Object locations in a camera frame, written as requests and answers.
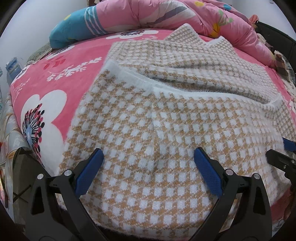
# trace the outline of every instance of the bedding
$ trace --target bedding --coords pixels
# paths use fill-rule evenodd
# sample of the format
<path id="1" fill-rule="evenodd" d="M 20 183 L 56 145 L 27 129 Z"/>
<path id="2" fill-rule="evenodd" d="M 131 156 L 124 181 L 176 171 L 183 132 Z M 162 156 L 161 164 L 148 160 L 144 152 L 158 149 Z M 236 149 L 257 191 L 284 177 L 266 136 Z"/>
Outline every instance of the bedding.
<path id="1" fill-rule="evenodd" d="M 51 51 L 52 48 L 50 47 L 50 43 L 48 42 L 28 58 L 26 65 L 35 63 L 36 61 L 42 59 L 44 56 L 48 55 Z"/>
<path id="2" fill-rule="evenodd" d="M 121 82 L 130 80 L 130 84 L 120 89 L 118 78 Z M 131 86 L 137 86 L 136 94 L 130 93 Z M 151 95 L 154 90 L 148 91 L 152 86 L 194 101 L 192 105 L 182 103 L 184 99 L 162 101 L 166 110 L 162 112 L 161 102 Z M 143 111 L 137 113 L 141 102 L 136 102 L 141 98 L 133 97 L 143 88 L 147 95 L 141 98 L 146 101 Z M 111 230 L 162 240 L 188 239 L 215 200 L 192 165 L 188 150 L 197 145 L 207 147 L 211 158 L 240 175 L 259 172 L 271 205 L 288 188 L 283 175 L 267 165 L 265 151 L 283 151 L 280 138 L 295 136 L 293 97 L 274 69 L 233 48 L 224 37 L 212 40 L 199 36 L 187 24 L 176 31 L 139 29 L 69 45 L 26 66 L 11 84 L 11 95 L 23 135 L 51 175 L 71 168 L 95 146 L 102 148 L 103 168 L 82 202 L 97 224 Z M 136 102 L 125 102 L 129 97 Z M 193 107 L 192 112 L 186 106 Z M 165 113 L 170 118 L 175 141 L 167 150 L 169 156 L 157 154 L 159 135 L 166 136 L 166 132 L 156 131 L 164 117 L 153 117 L 152 108 L 157 118 Z M 244 114 L 242 119 L 236 110 Z M 174 114 L 180 116 L 180 123 L 172 122 Z M 138 127 L 141 135 L 136 127 L 140 119 L 155 121 L 153 127 L 142 125 L 142 121 Z M 188 136 L 184 134 L 186 126 L 190 128 Z M 147 139 L 139 141 L 141 136 Z M 216 138 L 218 146 L 213 143 Z M 138 148 L 146 147 L 137 155 L 136 140 Z M 240 143 L 248 149 L 239 149 Z M 169 152 L 173 150 L 176 157 Z M 149 153 L 153 153 L 154 163 L 148 158 L 147 162 L 142 160 Z M 166 195 L 171 195 L 168 203 L 164 201 Z M 224 228 L 229 226 L 236 208 L 234 205 Z"/>
<path id="3" fill-rule="evenodd" d="M 20 147 L 29 147 L 26 139 L 17 123 L 11 95 L 7 96 L 0 114 L 0 201 L 5 206 L 9 216 L 14 220 L 13 213 L 13 190 L 12 190 L 12 160 L 16 150 Z"/>
<path id="4" fill-rule="evenodd" d="M 51 32 L 52 48 L 138 28 L 176 29 L 188 23 L 204 36 L 223 36 L 234 47 L 274 67 L 274 56 L 262 44 L 243 14 L 215 0 L 112 0 L 68 15 Z"/>
<path id="5" fill-rule="evenodd" d="M 286 81 L 291 82 L 294 85 L 296 85 L 295 73 L 294 73 L 294 70 L 293 70 L 291 64 L 287 60 L 287 58 L 279 51 L 275 51 L 274 55 L 276 57 L 276 61 L 275 61 L 276 71 Z"/>

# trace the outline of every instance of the blue gripper pad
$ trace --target blue gripper pad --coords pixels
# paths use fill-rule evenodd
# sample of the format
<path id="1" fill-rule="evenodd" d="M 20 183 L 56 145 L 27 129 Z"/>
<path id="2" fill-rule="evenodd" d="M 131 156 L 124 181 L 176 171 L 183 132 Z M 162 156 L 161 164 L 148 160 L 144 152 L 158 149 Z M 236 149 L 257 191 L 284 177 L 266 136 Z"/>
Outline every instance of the blue gripper pad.
<path id="1" fill-rule="evenodd" d="M 285 150 L 293 152 L 296 151 L 296 145 L 294 141 L 290 141 L 286 138 L 283 138 Z"/>
<path id="2" fill-rule="evenodd" d="M 220 176 L 209 163 L 207 157 L 198 148 L 194 151 L 194 162 L 205 180 L 211 194 L 220 197 L 223 192 Z"/>
<path id="3" fill-rule="evenodd" d="M 75 195 L 77 198 L 87 193 L 87 190 L 103 164 L 103 160 L 104 154 L 100 149 L 91 155 L 91 159 L 88 164 L 84 167 L 83 171 L 76 179 Z"/>

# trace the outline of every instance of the yellow flower print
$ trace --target yellow flower print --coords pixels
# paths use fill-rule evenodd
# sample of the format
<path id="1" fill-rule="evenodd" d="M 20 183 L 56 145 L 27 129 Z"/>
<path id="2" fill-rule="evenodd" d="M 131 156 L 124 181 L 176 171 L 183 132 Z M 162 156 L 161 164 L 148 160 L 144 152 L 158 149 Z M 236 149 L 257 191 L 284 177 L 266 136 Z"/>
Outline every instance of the yellow flower print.
<path id="1" fill-rule="evenodd" d="M 210 34 L 210 37 L 213 39 L 216 39 L 220 36 L 220 26 L 218 23 L 213 24 L 213 31 Z"/>
<path id="2" fill-rule="evenodd" d="M 213 24 L 213 31 L 209 35 L 209 37 L 214 39 L 220 36 L 221 26 L 224 26 L 233 22 L 233 18 L 228 18 L 227 16 L 224 16 L 224 13 L 221 10 L 219 10 L 219 15 L 220 15 L 219 21 Z"/>
<path id="3" fill-rule="evenodd" d="M 69 14 L 67 17 L 65 17 L 64 21 L 67 20 L 70 16 L 71 16 L 71 14 Z"/>
<path id="4" fill-rule="evenodd" d="M 200 2 L 200 1 L 195 1 L 194 4 L 195 4 L 195 6 L 197 6 L 197 7 L 203 7 L 205 3 Z"/>

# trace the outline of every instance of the flower print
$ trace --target flower print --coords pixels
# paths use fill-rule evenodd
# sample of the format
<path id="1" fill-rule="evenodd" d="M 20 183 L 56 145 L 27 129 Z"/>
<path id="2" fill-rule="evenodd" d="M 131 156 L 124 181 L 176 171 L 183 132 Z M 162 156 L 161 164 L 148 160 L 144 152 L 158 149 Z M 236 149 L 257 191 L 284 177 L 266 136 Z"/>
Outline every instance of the flower print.
<path id="1" fill-rule="evenodd" d="M 43 122 L 44 110 L 40 110 L 42 103 L 36 108 L 27 111 L 22 123 L 22 132 L 29 146 L 33 149 L 38 161 L 41 163 L 40 146 L 42 141 L 42 129 L 45 125 Z"/>
<path id="2" fill-rule="evenodd" d="M 296 114 L 295 105 L 292 100 L 290 100 L 289 106 L 290 106 L 289 108 L 291 109 L 291 111 L 293 111 Z"/>
<path id="3" fill-rule="evenodd" d="M 1 175 L 1 179 L 4 179 L 4 173 L 1 168 L 0 168 L 0 175 Z M 5 202 L 5 197 L 7 196 L 7 194 L 5 194 L 5 192 L 6 191 L 4 191 L 4 187 L 2 186 L 2 182 L 0 181 L 0 202 L 2 202 L 3 204 Z"/>
<path id="4" fill-rule="evenodd" d="M 23 143 L 23 138 L 22 138 L 22 135 L 19 134 L 14 139 L 13 147 L 19 147 L 21 143 Z"/>
<path id="5" fill-rule="evenodd" d="M 205 5 L 205 3 L 200 2 L 200 1 L 195 1 L 194 4 L 195 4 L 195 6 L 197 6 L 197 7 L 203 7 L 203 6 Z"/>
<path id="6" fill-rule="evenodd" d="M 151 35 L 151 36 L 149 36 L 149 38 L 144 38 L 144 39 L 158 39 L 158 37 Z"/>
<path id="7" fill-rule="evenodd" d="M 135 37 L 141 37 L 144 34 L 157 34 L 157 33 L 158 33 L 157 30 L 131 30 L 131 31 L 117 33 L 116 35 L 106 37 L 106 39 L 115 39 L 115 38 L 131 39 Z"/>
<path id="8" fill-rule="evenodd" d="M 12 81 L 12 83 L 14 83 L 16 80 L 18 80 L 19 78 L 21 78 L 28 70 L 28 68 L 31 66 L 31 64 L 28 64 L 27 66 L 25 66 L 22 71 L 14 78 L 14 80 Z"/>
<path id="9" fill-rule="evenodd" d="M 59 172 L 64 149 L 62 134 L 52 122 L 64 109 L 66 100 L 62 90 L 53 90 L 41 99 L 38 94 L 32 95 L 21 112 L 22 133 L 51 176 Z"/>
<path id="10" fill-rule="evenodd" d="M 63 58 L 64 57 L 64 55 L 60 55 L 59 57 L 57 57 L 56 59 L 53 59 L 53 60 L 49 60 L 48 61 L 48 63 L 46 63 L 45 64 L 45 66 L 44 66 L 44 70 L 46 70 L 50 65 L 51 65 L 51 63 L 53 63 L 53 66 L 52 66 L 52 68 L 54 68 L 54 67 L 57 67 L 57 66 L 59 66 L 60 64 L 63 64 L 64 62 L 65 62 L 65 58 Z"/>
<path id="11" fill-rule="evenodd" d="M 67 20 L 70 16 L 71 16 L 71 14 L 69 14 L 67 17 L 65 17 L 64 21 Z"/>
<path id="12" fill-rule="evenodd" d="M 66 69 L 64 69 L 63 71 L 61 71 L 60 73 L 49 72 L 49 73 L 51 73 L 51 75 L 46 80 L 47 80 L 47 82 L 49 82 L 49 81 L 52 81 L 53 79 L 59 80 L 63 76 L 69 77 L 76 72 L 82 72 L 82 71 L 86 70 L 86 66 L 88 64 L 95 64 L 95 63 L 98 63 L 100 60 L 102 60 L 102 57 L 98 57 L 95 59 L 91 59 L 90 61 L 83 62 L 76 67 L 73 67 L 73 65 L 71 65 L 71 66 L 67 67 Z"/>
<path id="13" fill-rule="evenodd" d="M 221 26 L 224 26 L 224 25 L 227 25 L 227 24 L 233 22 L 233 18 L 228 18 L 227 16 L 225 17 L 224 13 L 221 10 L 219 10 L 218 12 L 220 15 L 219 21 L 217 23 L 213 24 L 213 30 L 212 30 L 211 34 L 209 35 L 209 37 L 214 38 L 214 39 L 216 39 L 220 36 L 220 27 Z"/>
<path id="14" fill-rule="evenodd" d="M 56 57 L 58 54 L 67 52 L 67 51 L 69 51 L 70 49 L 72 49 L 74 47 L 75 47 L 75 45 L 71 45 L 71 46 L 67 46 L 65 48 L 59 49 L 57 52 L 55 52 L 55 53 L 53 53 L 51 55 L 48 55 L 45 59 L 46 60 L 52 59 L 52 58 Z"/>
<path id="15" fill-rule="evenodd" d="M 22 83 L 20 83 L 17 87 L 14 88 L 14 90 L 13 90 L 13 94 L 14 94 L 14 96 L 13 96 L 13 98 L 12 98 L 12 104 L 15 103 L 15 100 L 16 100 L 16 98 L 18 97 L 19 93 L 21 92 L 22 88 L 26 85 L 26 83 L 29 82 L 30 79 L 31 79 L 31 78 L 28 78 L 26 82 L 22 82 Z"/>

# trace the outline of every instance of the white wall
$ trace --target white wall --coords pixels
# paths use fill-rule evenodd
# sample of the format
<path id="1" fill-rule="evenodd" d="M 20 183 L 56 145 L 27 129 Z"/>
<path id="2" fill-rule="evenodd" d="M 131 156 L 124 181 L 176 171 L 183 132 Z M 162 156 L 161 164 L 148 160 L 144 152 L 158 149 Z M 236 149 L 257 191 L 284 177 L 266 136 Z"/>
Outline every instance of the white wall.
<path id="1" fill-rule="evenodd" d="M 17 57 L 24 66 L 32 53 L 49 41 L 51 30 L 70 13 L 87 7 L 87 0 L 26 0 L 0 37 L 0 88 L 9 91 L 6 63 Z"/>
<path id="2" fill-rule="evenodd" d="M 273 26 L 296 40 L 295 31 L 275 3 L 272 4 L 269 0 L 233 0 L 232 6 L 248 18 L 256 14 L 260 22 Z"/>

